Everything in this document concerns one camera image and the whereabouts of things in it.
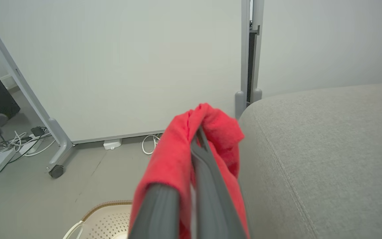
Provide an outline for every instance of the laundry basket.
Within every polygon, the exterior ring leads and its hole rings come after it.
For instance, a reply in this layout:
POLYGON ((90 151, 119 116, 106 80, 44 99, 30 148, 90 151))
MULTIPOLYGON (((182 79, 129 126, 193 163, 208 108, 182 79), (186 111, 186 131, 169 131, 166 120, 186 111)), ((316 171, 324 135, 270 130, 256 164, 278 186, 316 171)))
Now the laundry basket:
POLYGON ((78 229, 76 239, 126 239, 132 201, 108 201, 91 209, 66 233, 68 239, 78 229))

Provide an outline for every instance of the sofa seam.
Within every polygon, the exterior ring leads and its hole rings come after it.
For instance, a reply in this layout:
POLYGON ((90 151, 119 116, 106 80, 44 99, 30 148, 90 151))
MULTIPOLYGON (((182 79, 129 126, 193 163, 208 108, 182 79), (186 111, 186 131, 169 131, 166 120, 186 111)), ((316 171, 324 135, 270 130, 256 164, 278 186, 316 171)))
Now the sofa seam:
MULTIPOLYGON (((254 110, 252 111, 252 115, 253 115, 253 118, 256 119, 256 115, 254 114, 254 110)), ((284 167, 284 165, 282 164, 281 160, 279 159, 279 157, 278 157, 278 155, 277 155, 275 149, 273 148, 271 142, 270 142, 269 139, 266 137, 266 134, 265 134, 265 132, 263 131, 262 127, 260 126, 259 122, 258 122, 257 120, 255 120, 255 122, 256 122, 257 126, 259 127, 259 130, 261 131, 263 137, 266 139, 266 141, 267 141, 267 143, 268 143, 268 147, 269 147, 269 149, 272 151, 272 153, 273 153, 273 155, 274 155, 275 163, 276 163, 276 167, 277 167, 277 169, 279 169, 279 170, 282 172, 282 174, 281 174, 282 179, 285 181, 285 185, 286 185, 286 187, 287 187, 287 189, 288 189, 288 192, 290 193, 291 198, 293 198, 294 204, 296 205, 296 208, 297 208, 297 210, 299 211, 300 216, 301 216, 301 218, 302 218, 303 221, 304 221, 304 224, 305 224, 305 226, 306 226, 306 229, 307 229, 309 232, 311 232, 311 230, 309 229, 309 226, 307 225, 307 222, 306 222, 306 221, 308 221, 308 222, 309 222, 309 225, 310 225, 310 227, 311 227, 311 229, 312 229, 313 236, 314 236, 315 238, 318 238, 317 235, 318 235, 319 233, 318 233, 318 231, 317 231, 317 229, 316 229, 316 227, 315 227, 315 225, 314 225, 312 219, 310 218, 309 213, 307 212, 306 207, 304 206, 304 204, 303 204, 303 202, 302 202, 300 196, 298 195, 298 192, 297 192, 297 190, 295 189, 295 186, 293 185, 290 176, 288 175, 287 171, 285 170, 285 167, 284 167)))

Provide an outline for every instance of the basket handle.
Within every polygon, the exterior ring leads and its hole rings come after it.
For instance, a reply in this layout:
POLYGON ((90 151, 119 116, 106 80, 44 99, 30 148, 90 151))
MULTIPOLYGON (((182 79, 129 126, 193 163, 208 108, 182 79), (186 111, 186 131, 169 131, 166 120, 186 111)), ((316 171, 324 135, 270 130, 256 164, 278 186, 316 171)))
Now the basket handle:
POLYGON ((70 236, 73 234, 74 231, 76 231, 77 228, 81 228, 81 231, 79 232, 79 235, 76 239, 79 239, 79 237, 81 236, 82 234, 82 230, 83 230, 83 227, 82 227, 82 224, 83 224, 83 221, 79 221, 78 223, 74 224, 72 228, 70 228, 67 233, 64 235, 63 239, 68 239, 70 238, 70 236))

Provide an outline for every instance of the basket rim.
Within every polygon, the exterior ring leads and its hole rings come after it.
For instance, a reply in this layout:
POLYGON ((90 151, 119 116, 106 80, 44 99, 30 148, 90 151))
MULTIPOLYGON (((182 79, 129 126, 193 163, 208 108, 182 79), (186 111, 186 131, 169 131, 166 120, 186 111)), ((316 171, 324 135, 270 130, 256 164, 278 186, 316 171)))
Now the basket rim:
POLYGON ((85 216, 81 219, 81 221, 86 221, 89 216, 91 216, 92 213, 96 212, 99 209, 102 209, 103 207, 109 207, 109 206, 120 206, 120 205, 132 205, 132 200, 117 200, 117 201, 107 201, 98 204, 97 206, 94 206, 91 210, 89 210, 85 216))

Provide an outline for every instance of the gray floor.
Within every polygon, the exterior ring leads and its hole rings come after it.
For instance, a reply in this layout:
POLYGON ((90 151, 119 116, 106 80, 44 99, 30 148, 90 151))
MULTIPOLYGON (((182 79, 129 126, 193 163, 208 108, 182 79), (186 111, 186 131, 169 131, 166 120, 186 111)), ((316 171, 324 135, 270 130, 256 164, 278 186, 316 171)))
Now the gray floor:
MULTIPOLYGON (((13 97, 22 109, 4 126, 6 139, 13 137, 14 130, 30 132, 42 125, 20 91, 13 97)), ((56 143, 41 154, 7 165, 0 173, 0 239, 61 239, 93 206, 132 199, 149 161, 141 151, 142 139, 123 139, 123 145, 112 151, 106 151, 102 142, 78 145, 58 179, 44 172, 58 149, 56 143)), ((146 145, 150 150, 152 142, 146 145)))

